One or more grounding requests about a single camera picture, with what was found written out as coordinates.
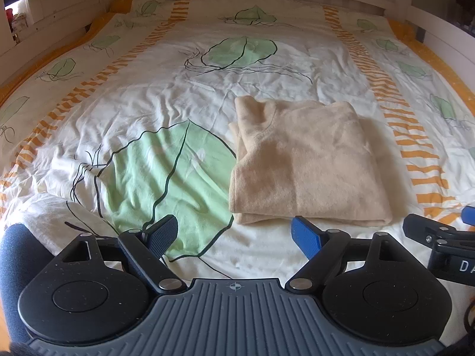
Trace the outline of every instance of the green leaf print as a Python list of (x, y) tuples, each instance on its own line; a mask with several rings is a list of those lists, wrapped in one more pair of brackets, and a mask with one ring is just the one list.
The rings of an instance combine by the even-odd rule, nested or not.
[(123, 232), (173, 214), (179, 233), (167, 256), (200, 255), (232, 223), (228, 188), (235, 164), (222, 140), (191, 121), (146, 131), (98, 174), (110, 222)]
[(419, 78), (427, 75), (422, 68), (403, 63), (403, 61), (398, 61), (398, 66), (399, 68), (401, 68), (401, 71), (403, 71), (406, 75), (409, 76)]
[(358, 27), (364, 31), (374, 31), (378, 29), (378, 27), (369, 20), (359, 19), (356, 23)]
[(104, 49), (104, 48), (110, 47), (112, 44), (114, 44), (119, 39), (120, 39), (120, 36), (117, 36), (117, 35), (104, 36), (104, 37), (101, 37), (97, 40), (94, 40), (91, 43), (91, 46), (94, 47), (94, 48)]
[(391, 40), (378, 39), (376, 40), (376, 44), (386, 51), (397, 52), (399, 50), (398, 46), (395, 45)]
[(56, 77), (63, 77), (70, 74), (73, 71), (76, 62), (71, 59), (67, 58), (61, 61), (58, 61), (53, 68), (48, 71), (49, 77), (53, 80)]
[(129, 29), (132, 29), (132, 28), (134, 28), (134, 26), (137, 25), (137, 24), (134, 23), (132, 20), (124, 19), (123, 21), (124, 21), (125, 26), (126, 26), (127, 28), (129, 28)]
[(142, 5), (140, 13), (142, 16), (149, 16), (155, 12), (160, 3), (156, 0), (149, 0)]
[(277, 18), (275, 16), (268, 15), (257, 5), (254, 5), (250, 9), (241, 10), (234, 16), (235, 23), (244, 24), (247, 26), (255, 23), (273, 23), (276, 20)]
[(15, 101), (0, 111), (0, 126), (3, 126), (13, 115), (15, 115), (28, 99), (28, 96), (22, 96), (15, 99)]
[(440, 114), (444, 119), (457, 119), (457, 115), (455, 115), (454, 108), (449, 101), (440, 98), (439, 96), (432, 95), (430, 96), (430, 100), (432, 104), (438, 109)]
[(277, 52), (272, 40), (233, 37), (210, 48), (201, 60), (207, 66), (243, 68)]

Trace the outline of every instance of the gray rubber pad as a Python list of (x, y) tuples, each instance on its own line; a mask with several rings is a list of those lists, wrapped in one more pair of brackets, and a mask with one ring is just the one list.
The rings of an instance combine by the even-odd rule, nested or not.
[(119, 338), (87, 347), (30, 346), (47, 356), (433, 356), (431, 340), (387, 348), (359, 341), (329, 322), (315, 300), (283, 290), (277, 279), (197, 279), (159, 297), (149, 315)]

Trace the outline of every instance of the red object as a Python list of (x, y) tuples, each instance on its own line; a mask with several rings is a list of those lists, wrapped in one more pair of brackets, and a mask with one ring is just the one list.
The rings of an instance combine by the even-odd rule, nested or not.
[(7, 19), (8, 19), (8, 24), (10, 25), (10, 30), (13, 32), (13, 29), (11, 28), (11, 22), (13, 21), (13, 9), (5, 9), (5, 12), (7, 13)]

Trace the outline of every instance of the folded towel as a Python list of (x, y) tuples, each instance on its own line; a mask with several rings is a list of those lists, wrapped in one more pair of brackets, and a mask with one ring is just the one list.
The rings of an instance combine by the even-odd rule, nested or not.
[(278, 217), (385, 225), (392, 215), (353, 107), (236, 98), (229, 209), (239, 223)]

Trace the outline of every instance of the white duvet cover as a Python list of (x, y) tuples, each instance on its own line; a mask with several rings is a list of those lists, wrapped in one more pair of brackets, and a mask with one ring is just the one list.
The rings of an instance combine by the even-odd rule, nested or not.
[[(164, 261), (183, 279), (284, 284), (307, 261), (290, 221), (238, 225), (227, 206), (240, 95), (357, 111), (394, 220), (320, 228), (385, 230), (424, 264), (429, 249), (402, 232), (407, 214), (468, 228), (458, 216), (475, 199), (475, 119), (462, 99), (386, 19), (288, 0), (134, 0), (30, 77), (0, 109), (2, 227), (23, 223), (57, 254), (81, 231), (115, 236), (174, 214)], [(443, 284), (450, 343), (473, 290)]]

